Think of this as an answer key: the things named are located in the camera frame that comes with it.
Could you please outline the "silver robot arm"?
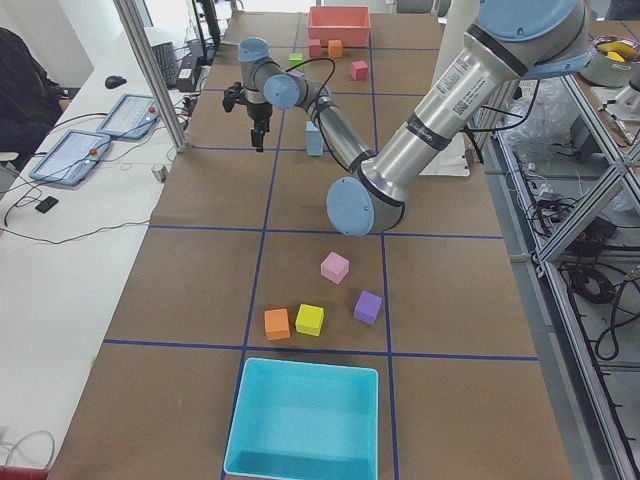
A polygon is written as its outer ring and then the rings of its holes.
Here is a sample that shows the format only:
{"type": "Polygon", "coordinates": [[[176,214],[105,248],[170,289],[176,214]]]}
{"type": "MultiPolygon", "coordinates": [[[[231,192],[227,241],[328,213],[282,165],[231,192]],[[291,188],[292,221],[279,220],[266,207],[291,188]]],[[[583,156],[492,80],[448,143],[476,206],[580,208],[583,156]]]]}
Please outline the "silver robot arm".
{"type": "Polygon", "coordinates": [[[238,45],[238,60],[242,80],[224,90],[222,106],[226,113],[231,113],[236,105],[246,108],[253,121],[251,145],[257,152],[263,152],[264,138],[270,132],[273,115],[273,105],[266,99],[264,84],[276,63],[269,55],[266,41],[257,37],[245,39],[238,45]]]}

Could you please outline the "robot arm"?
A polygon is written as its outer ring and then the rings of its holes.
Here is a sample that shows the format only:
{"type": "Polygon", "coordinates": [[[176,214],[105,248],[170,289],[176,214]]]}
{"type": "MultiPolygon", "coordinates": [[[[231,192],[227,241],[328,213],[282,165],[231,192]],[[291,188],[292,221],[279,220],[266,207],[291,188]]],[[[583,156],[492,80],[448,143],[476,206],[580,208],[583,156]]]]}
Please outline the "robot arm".
{"type": "Polygon", "coordinates": [[[321,129],[347,176],[330,187],[327,215],[344,235],[398,225],[409,187],[473,114],[506,82],[569,74],[587,57],[587,1],[482,1],[463,47],[378,154],[373,154],[317,81],[285,73],[266,42],[241,42],[238,56],[253,100],[299,107],[321,129]]]}

